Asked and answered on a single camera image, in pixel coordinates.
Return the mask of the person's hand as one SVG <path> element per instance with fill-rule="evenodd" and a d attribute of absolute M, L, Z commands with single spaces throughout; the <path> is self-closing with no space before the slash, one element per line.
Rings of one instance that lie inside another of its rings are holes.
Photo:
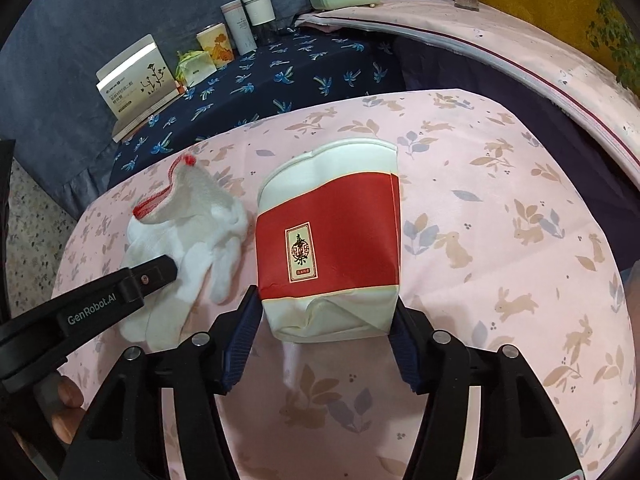
<path fill-rule="evenodd" d="M 35 386 L 35 395 L 43 414 L 64 444 L 71 444 L 85 415 L 84 395 L 67 376 L 54 372 Z"/>

